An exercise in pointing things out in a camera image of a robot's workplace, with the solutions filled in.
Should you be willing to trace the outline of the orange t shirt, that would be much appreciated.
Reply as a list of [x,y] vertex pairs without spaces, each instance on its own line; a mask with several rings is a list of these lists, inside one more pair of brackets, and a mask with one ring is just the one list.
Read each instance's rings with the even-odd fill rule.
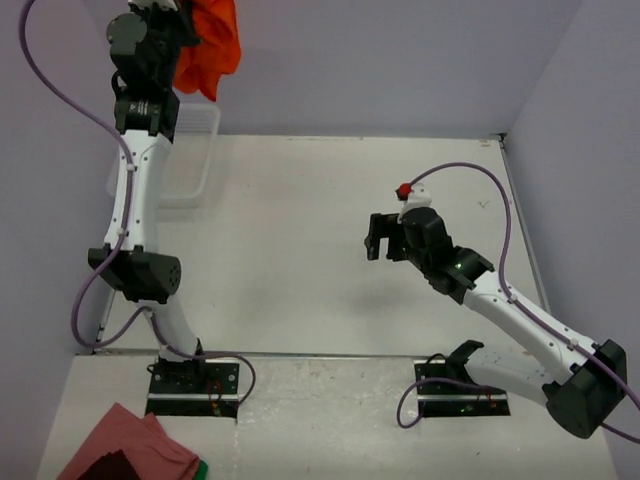
[[217,100],[224,76],[232,75],[241,61],[234,0],[191,1],[192,20],[200,43],[184,47],[176,67],[174,87],[184,94],[201,93]]

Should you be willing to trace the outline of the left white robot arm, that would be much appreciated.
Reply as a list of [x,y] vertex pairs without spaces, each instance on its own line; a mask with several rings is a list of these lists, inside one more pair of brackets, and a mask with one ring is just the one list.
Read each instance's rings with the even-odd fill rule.
[[199,42],[191,8],[183,1],[132,1],[106,37],[115,67],[118,177],[112,222],[88,263],[148,319],[159,344],[156,371],[172,372],[177,386],[195,393],[206,385],[208,369],[176,296],[181,262],[161,253],[156,219],[180,106],[176,67],[182,49]]

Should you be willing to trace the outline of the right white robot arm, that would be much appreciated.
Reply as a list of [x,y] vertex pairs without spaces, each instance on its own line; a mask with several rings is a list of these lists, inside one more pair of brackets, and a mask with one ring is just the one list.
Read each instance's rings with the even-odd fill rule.
[[563,325],[509,286],[493,264],[457,246],[443,219],[430,207],[404,214],[374,213],[364,240],[368,260],[387,259],[416,267],[438,293],[483,316],[524,351],[495,351],[467,341],[448,357],[446,380],[456,392],[475,386],[515,393],[546,408],[575,437],[587,439],[626,397],[625,350],[598,343]]

